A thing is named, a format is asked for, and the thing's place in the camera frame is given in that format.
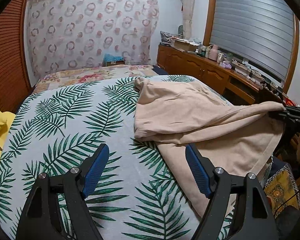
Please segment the beige printed t-shirt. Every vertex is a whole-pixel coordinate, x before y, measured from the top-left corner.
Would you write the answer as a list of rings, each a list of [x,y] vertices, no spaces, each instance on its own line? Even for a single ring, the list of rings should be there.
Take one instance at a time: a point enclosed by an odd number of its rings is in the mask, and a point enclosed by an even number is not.
[[[201,82],[160,81],[139,77],[134,136],[156,143],[179,186],[202,216],[208,199],[199,191],[185,158],[193,143],[204,157],[229,174],[254,173],[264,183],[283,123],[269,112],[283,111],[281,103],[266,101],[249,106],[228,105]]]

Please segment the palm leaf print sheet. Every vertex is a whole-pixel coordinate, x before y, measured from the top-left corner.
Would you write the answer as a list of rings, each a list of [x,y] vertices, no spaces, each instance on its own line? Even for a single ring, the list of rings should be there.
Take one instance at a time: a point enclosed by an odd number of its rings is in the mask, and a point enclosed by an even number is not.
[[[199,219],[156,144],[134,137],[133,77],[65,86],[29,96],[0,158],[0,226],[14,239],[41,173],[64,174],[102,143],[109,160],[89,212],[104,239],[190,239]]]

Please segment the long wooden cabinet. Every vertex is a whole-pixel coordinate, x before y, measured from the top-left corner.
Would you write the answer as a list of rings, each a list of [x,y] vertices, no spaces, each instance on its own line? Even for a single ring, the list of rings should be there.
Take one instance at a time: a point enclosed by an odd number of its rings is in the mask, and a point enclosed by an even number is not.
[[[179,51],[173,47],[158,46],[157,65],[171,75],[197,78],[234,105],[251,105],[265,101],[282,100],[234,70],[224,69],[216,62]]]

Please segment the yellow patterned cushion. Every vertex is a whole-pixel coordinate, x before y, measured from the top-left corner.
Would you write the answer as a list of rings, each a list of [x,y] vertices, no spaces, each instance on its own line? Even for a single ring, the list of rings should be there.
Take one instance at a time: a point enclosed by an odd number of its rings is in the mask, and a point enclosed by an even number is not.
[[[264,192],[275,218],[288,206],[300,209],[299,188],[287,163],[267,180]]]

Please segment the purple small object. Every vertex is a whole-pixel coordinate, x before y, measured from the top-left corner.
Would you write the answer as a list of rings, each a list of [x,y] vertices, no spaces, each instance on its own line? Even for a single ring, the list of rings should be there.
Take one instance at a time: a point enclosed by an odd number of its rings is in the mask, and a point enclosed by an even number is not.
[[[219,66],[220,66],[220,67],[223,67],[223,68],[225,68],[225,69],[232,69],[231,63],[230,63],[229,61],[226,61],[226,60],[220,62],[220,63],[219,63]]]

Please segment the grey window blind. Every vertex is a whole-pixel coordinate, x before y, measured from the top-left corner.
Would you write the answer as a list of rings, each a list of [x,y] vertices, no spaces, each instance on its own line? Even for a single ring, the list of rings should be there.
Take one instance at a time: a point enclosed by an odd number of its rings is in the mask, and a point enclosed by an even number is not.
[[[283,81],[293,48],[294,16],[284,0],[216,0],[211,44]]]

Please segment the pink thermos jug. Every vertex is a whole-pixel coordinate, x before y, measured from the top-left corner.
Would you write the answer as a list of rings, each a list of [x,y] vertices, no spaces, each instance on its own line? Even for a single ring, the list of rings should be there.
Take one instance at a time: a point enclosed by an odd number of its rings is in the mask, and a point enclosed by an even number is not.
[[[208,54],[208,58],[213,60],[213,61],[217,61],[218,59],[218,46],[213,44],[211,46],[209,46],[210,50],[209,50],[209,54]]]

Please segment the floral quilt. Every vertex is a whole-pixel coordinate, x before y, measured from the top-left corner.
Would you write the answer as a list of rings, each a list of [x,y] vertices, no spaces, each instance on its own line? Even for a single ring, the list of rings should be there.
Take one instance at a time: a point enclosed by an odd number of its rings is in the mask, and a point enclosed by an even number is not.
[[[158,73],[155,72],[155,66],[152,65],[119,64],[109,67],[63,70],[54,74],[47,74],[40,79],[34,87],[33,94],[93,81],[156,75]]]

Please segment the teal cloth on box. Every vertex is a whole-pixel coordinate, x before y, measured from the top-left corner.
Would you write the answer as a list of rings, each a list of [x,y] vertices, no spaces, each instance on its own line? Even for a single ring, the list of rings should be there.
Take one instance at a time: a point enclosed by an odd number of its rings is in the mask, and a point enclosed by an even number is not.
[[[119,65],[119,64],[124,64],[125,59],[121,56],[114,56],[111,54],[105,54],[103,58],[103,65],[108,67],[108,66],[114,66],[114,65]]]

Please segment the cardboard box on cabinet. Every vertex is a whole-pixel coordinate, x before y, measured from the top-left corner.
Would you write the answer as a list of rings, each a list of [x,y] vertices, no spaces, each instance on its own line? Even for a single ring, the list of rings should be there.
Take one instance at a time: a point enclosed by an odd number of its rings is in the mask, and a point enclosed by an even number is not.
[[[184,41],[180,39],[176,39],[173,44],[174,48],[183,50],[183,51],[193,51],[195,52],[196,49],[198,48],[199,44],[189,42],[189,41]]]

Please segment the patterned fabric bag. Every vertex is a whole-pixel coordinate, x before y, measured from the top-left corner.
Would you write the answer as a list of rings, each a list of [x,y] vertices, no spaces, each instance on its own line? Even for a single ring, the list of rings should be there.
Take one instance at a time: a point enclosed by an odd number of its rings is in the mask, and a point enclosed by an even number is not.
[[[177,38],[183,39],[182,34],[171,34],[164,31],[160,32],[161,36],[161,43],[165,45],[170,45],[176,40]]]

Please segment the circle pattern lace curtain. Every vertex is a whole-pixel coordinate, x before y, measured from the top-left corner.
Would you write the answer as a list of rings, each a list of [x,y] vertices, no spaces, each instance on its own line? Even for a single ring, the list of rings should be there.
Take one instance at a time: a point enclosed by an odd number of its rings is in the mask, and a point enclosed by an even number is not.
[[[28,0],[26,42],[34,77],[101,66],[106,55],[149,63],[158,0]]]

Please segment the beige tied curtain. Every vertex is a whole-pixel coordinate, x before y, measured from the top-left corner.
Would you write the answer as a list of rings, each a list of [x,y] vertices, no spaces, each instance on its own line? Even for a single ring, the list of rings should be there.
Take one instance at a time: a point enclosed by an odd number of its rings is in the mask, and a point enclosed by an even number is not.
[[[183,0],[183,37],[189,40],[192,36],[192,18],[195,0]]]

